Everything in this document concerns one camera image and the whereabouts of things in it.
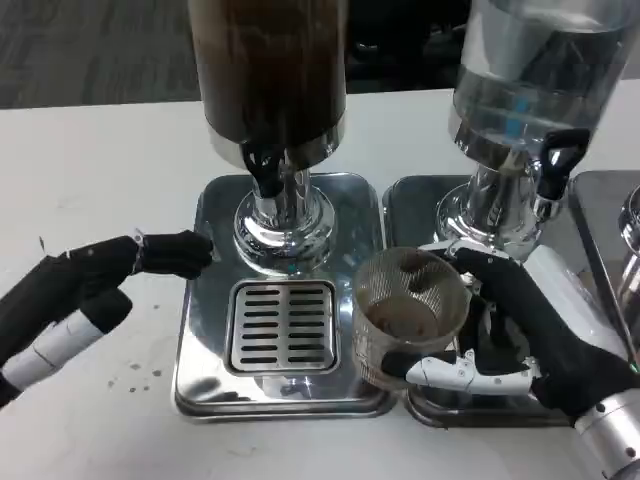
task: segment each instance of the white table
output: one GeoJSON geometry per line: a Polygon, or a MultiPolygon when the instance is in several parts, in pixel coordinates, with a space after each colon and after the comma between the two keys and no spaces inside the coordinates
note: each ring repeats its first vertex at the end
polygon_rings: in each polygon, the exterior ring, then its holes
{"type": "MultiPolygon", "coordinates": [[[[345,142],[316,171],[358,173],[380,195],[406,175],[471,173],[446,133],[450,102],[450,91],[350,97],[345,142]]],[[[582,169],[635,168],[639,105],[640,81],[623,82],[582,169]]],[[[200,103],[2,111],[0,135],[0,292],[41,258],[38,237],[58,254],[134,227],[189,228],[207,182],[235,173],[211,150],[200,103]]],[[[570,429],[433,430],[402,406],[192,425],[170,403],[184,283],[138,276],[124,289],[125,324],[0,412],[3,480],[597,478],[570,429]]]]}

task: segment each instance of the coffee dispenser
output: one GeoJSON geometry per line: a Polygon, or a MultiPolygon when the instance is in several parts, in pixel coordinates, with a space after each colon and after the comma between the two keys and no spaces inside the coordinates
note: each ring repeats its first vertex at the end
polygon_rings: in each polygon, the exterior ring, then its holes
{"type": "Polygon", "coordinates": [[[216,178],[198,203],[214,262],[187,288],[176,405],[204,420],[380,413],[389,395],[349,353],[352,278],[382,248],[377,196],[356,175],[309,172],[344,134],[347,2],[190,0],[189,13],[203,121],[250,175],[216,178]]]}

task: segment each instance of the gray carpet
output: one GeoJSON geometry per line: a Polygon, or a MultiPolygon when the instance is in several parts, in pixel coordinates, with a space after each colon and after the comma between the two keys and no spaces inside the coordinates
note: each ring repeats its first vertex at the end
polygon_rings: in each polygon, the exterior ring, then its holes
{"type": "Polygon", "coordinates": [[[199,98],[186,0],[0,0],[0,108],[199,98]]]}

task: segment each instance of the drip tray grate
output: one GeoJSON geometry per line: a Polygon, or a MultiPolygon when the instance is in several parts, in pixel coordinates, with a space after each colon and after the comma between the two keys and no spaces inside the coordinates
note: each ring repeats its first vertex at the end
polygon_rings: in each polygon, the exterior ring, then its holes
{"type": "Polygon", "coordinates": [[[234,289],[229,365],[257,374],[320,373],[337,361],[333,287],[252,282],[234,289]]]}

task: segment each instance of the black tap handle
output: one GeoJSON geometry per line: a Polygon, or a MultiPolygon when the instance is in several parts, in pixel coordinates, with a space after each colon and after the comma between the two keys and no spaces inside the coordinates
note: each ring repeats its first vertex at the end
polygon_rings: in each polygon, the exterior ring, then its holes
{"type": "Polygon", "coordinates": [[[280,163],[284,160],[283,147],[263,141],[242,144],[242,160],[258,184],[262,198],[274,198],[284,188],[280,181],[280,163]]]}
{"type": "Polygon", "coordinates": [[[558,130],[547,134],[540,151],[542,173],[537,193],[548,200],[560,200],[571,171],[587,153],[591,132],[586,128],[558,130]],[[551,152],[559,150],[559,158],[551,162],[551,152]]]}

